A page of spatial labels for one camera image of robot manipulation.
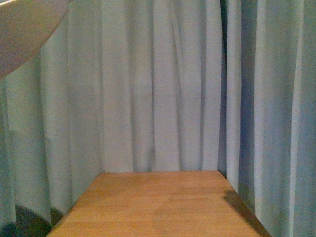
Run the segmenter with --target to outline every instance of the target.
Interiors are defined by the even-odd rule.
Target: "curtain fold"
[[[71,2],[0,82],[0,236],[45,236],[100,172],[174,170],[220,170],[272,236],[315,236],[313,9]]]

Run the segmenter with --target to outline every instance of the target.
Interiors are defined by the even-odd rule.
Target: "lamp shade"
[[[0,79],[33,57],[67,12],[69,0],[0,0]]]

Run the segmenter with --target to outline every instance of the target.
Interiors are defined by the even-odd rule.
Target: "drape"
[[[313,0],[76,0],[0,82],[0,235],[45,236],[100,172],[220,170],[316,236]]]

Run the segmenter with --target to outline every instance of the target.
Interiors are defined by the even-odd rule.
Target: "wooden tabletop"
[[[218,171],[102,173],[49,237],[269,237]]]

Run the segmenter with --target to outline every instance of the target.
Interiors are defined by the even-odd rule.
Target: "wood grain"
[[[269,237],[218,171],[102,173],[49,237]]]

